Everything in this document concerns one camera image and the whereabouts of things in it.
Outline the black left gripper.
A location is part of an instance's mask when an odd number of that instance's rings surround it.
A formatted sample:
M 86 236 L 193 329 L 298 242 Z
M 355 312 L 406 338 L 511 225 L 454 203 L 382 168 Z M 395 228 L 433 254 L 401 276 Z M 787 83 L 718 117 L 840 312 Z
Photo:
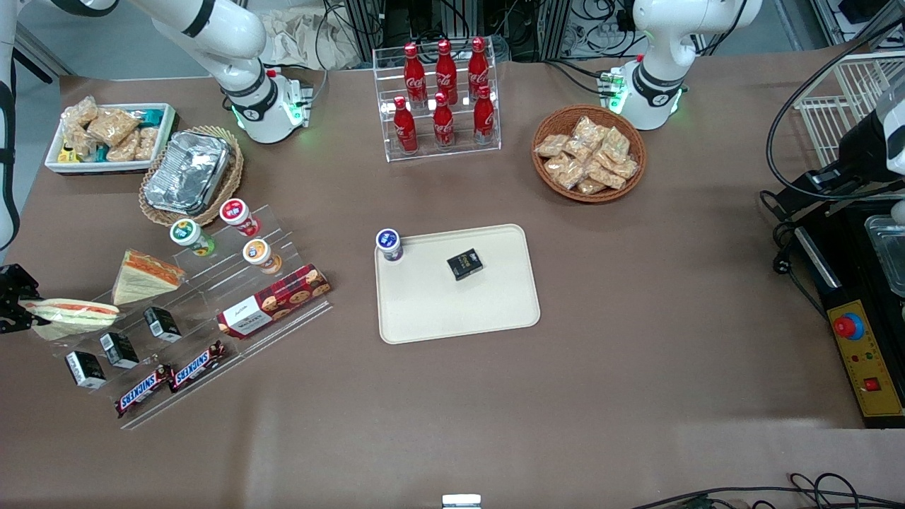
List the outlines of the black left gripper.
M 883 163 L 834 161 L 783 184 L 776 202 L 782 207 L 809 207 L 823 201 L 844 201 L 862 194 L 864 187 L 891 182 L 892 171 Z

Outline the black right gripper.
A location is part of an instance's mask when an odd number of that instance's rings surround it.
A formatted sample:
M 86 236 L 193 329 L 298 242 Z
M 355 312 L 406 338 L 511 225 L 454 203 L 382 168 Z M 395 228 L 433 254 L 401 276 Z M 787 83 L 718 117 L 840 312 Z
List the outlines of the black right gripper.
M 19 300 L 39 300 L 38 283 L 20 265 L 4 265 L 1 269 L 1 333 L 26 331 L 33 325 L 33 315 Z

